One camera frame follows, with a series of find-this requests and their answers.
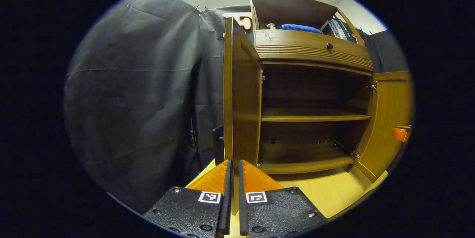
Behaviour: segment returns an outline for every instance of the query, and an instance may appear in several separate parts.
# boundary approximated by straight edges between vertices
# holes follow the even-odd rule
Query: black cloth
[[[407,59],[394,35],[385,30],[368,35],[358,30],[373,61],[375,73],[409,71]]]
[[[84,37],[66,76],[74,150],[104,190],[139,213],[201,170],[189,136],[199,18],[182,0],[123,0]]]

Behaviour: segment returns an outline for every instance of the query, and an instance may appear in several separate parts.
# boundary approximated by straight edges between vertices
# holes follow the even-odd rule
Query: book
[[[340,26],[340,24],[338,24],[338,21],[332,19],[332,20],[331,20],[331,23],[334,24],[334,26],[335,26],[335,28],[336,28],[336,31],[338,32],[339,38],[340,38],[340,39],[344,39],[344,40],[348,40],[348,39],[346,38],[345,32],[343,31],[343,28]]]
[[[331,29],[333,30],[333,33],[334,33],[334,37],[339,37],[341,39],[341,36],[340,34],[338,33],[338,30],[337,28],[335,27],[335,25],[333,24],[333,22],[331,20],[328,20],[328,25],[331,27]]]
[[[343,32],[346,35],[346,40],[349,40],[350,42],[358,43],[356,41],[355,37],[353,37],[353,32],[350,29],[350,27],[348,26],[348,24],[346,24],[345,22],[343,22],[341,19],[339,19],[337,17],[335,17],[335,18],[338,21],[338,23],[340,24],[340,26],[343,28]]]
[[[325,22],[324,26],[320,29],[323,34],[336,37],[335,31],[331,28],[329,22]]]

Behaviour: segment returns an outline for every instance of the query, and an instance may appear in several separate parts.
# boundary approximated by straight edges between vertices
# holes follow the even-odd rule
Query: blue towel
[[[280,27],[281,30],[300,30],[301,32],[315,32],[315,33],[322,33],[320,30],[317,30],[315,27],[307,27],[302,25],[295,25],[295,24],[283,24]]]

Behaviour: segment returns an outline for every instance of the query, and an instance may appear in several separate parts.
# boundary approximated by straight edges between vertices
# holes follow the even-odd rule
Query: wooden floor
[[[213,167],[215,167],[214,160],[193,181]],[[384,172],[374,184],[356,167],[353,167],[351,172],[348,173],[344,168],[338,168],[311,173],[274,174],[270,176],[284,188],[299,187],[317,209],[329,218],[347,208],[367,191],[380,184],[387,177],[387,172]],[[230,235],[225,235],[225,238],[241,237],[245,236],[239,235],[239,213],[231,214]]]

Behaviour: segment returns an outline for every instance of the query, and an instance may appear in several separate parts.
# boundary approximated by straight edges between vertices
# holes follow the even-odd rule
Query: wooden shelf
[[[364,45],[338,37],[297,30],[254,30],[256,51],[262,60],[305,60],[373,72]],[[327,49],[327,43],[333,49]]]
[[[329,170],[353,163],[330,140],[312,143],[262,143],[259,169],[267,174],[289,174]]]
[[[370,119],[370,116],[337,108],[262,108],[262,121],[270,122],[317,122],[365,119]]]
[[[344,67],[344,66],[339,66],[339,65],[333,65],[329,63],[324,63],[324,62],[312,62],[312,61],[298,61],[298,60],[263,60],[262,64],[268,69],[269,67],[284,67],[284,69],[290,69],[290,67],[294,66],[303,66],[303,67],[316,67],[316,68],[321,68],[325,70],[340,70],[342,72],[346,73],[346,76],[372,76],[373,73],[371,72],[366,72],[358,69],[351,69],[349,67]]]

